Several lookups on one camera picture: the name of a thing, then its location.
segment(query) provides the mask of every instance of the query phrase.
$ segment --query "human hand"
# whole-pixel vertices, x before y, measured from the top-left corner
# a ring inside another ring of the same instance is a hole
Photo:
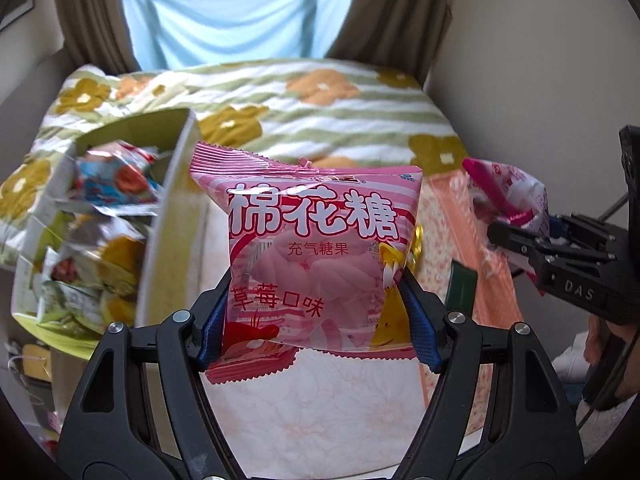
[[[623,339],[627,344],[631,343],[636,334],[637,326],[619,326],[607,321],[611,333]],[[600,318],[590,316],[589,335],[584,349],[584,359],[590,365],[597,365],[602,357],[602,342],[600,341]],[[626,400],[640,393],[640,345],[636,344],[626,364],[625,375],[616,390],[616,397]]]

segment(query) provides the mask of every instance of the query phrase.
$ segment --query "silver bolt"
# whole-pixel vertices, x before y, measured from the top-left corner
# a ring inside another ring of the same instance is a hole
[[[109,332],[112,334],[117,334],[118,332],[122,332],[124,329],[124,323],[121,321],[114,321],[109,325]]]
[[[449,315],[447,316],[447,319],[449,319],[450,322],[459,325],[461,323],[464,323],[466,321],[466,316],[464,314],[462,314],[462,312],[449,312]]]
[[[526,323],[516,323],[515,329],[521,335],[528,335],[531,332],[531,328]]]
[[[178,310],[177,312],[174,312],[174,314],[171,316],[171,319],[173,319],[176,323],[184,323],[190,317],[191,314],[189,314],[188,310]]]

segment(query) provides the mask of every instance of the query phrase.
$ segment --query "box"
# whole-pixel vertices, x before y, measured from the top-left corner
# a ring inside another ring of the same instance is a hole
[[[202,234],[209,198],[193,182],[189,166],[201,139],[198,122],[186,108],[129,116],[79,137],[62,155],[31,216],[15,271],[11,312],[14,319],[52,348],[88,360],[98,336],[70,337],[55,323],[37,325],[38,287],[48,246],[58,249],[72,217],[59,211],[75,177],[74,159],[90,147],[112,140],[174,150],[163,183],[160,207],[146,243],[138,293],[136,326],[161,322],[175,310],[190,308],[198,295]]]

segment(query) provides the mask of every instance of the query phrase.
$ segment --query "barcode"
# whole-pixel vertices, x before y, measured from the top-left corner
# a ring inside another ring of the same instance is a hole
[[[271,247],[272,243],[273,242],[268,242],[266,240],[258,240],[255,243],[254,252],[251,258],[249,259],[249,269],[251,269],[254,266],[254,263],[258,260],[258,258],[260,258],[260,255],[264,251],[266,251],[269,247]]]

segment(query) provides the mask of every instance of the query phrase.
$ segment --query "picture frame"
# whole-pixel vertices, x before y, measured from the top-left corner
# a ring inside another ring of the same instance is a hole
[[[33,5],[33,0],[13,0],[7,14],[2,19],[2,22],[0,22],[0,31],[33,9]]]

